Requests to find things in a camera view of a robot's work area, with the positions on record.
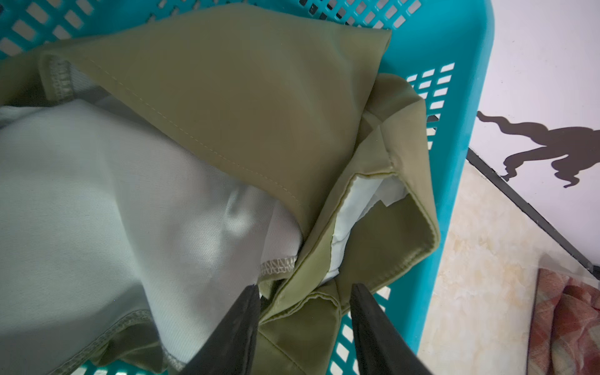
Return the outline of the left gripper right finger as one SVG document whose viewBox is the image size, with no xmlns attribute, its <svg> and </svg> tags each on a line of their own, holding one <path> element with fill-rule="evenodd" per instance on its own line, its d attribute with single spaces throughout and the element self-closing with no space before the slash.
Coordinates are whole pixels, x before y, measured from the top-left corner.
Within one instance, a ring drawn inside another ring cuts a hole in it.
<svg viewBox="0 0 600 375">
<path fill-rule="evenodd" d="M 353 284 L 350 306 L 361 375 L 431 375 L 364 284 Z"/>
</svg>

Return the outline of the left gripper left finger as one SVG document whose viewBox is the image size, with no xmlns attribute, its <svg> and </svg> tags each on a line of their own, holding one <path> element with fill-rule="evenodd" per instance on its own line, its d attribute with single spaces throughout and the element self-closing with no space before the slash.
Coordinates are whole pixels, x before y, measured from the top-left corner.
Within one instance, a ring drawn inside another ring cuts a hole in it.
<svg viewBox="0 0 600 375">
<path fill-rule="evenodd" d="M 180 371 L 184 375 L 249 374 L 260 313 L 258 286 L 245 287 L 207 342 Z"/>
</svg>

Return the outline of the red plaid skirt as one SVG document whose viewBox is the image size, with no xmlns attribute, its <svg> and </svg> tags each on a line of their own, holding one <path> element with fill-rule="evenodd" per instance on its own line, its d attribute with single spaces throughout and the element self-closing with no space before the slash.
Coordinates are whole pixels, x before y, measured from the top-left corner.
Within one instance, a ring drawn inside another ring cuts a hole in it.
<svg viewBox="0 0 600 375">
<path fill-rule="evenodd" d="M 599 374 L 599 290 L 541 268 L 527 351 L 528 374 Z"/>
</svg>

